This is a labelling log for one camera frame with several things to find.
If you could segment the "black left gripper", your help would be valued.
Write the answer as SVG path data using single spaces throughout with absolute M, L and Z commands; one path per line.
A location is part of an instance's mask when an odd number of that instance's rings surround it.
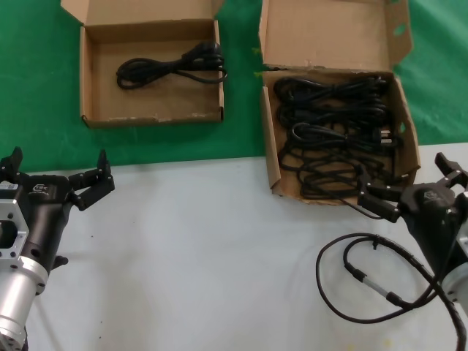
M 20 184 L 25 174 L 19 171 L 23 160 L 20 147 L 1 159 L 1 182 Z M 62 233 L 72 204 L 84 211 L 115 189 L 105 149 L 99 153 L 93 170 L 71 175 L 32 175 L 23 183 L 30 203 L 29 234 L 21 254 L 53 270 Z

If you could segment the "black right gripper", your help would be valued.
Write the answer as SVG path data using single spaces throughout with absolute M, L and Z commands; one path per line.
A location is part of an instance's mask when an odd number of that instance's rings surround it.
M 373 184 L 366 168 L 357 166 L 358 205 L 372 214 L 396 223 L 401 216 L 409 234 L 416 240 L 434 275 L 442 282 L 460 266 L 460 247 L 456 241 L 460 229 L 460 211 L 452 187 L 467 191 L 468 175 L 459 163 L 442 152 L 434 163 L 442 173 L 435 183 L 414 184 L 406 188 Z

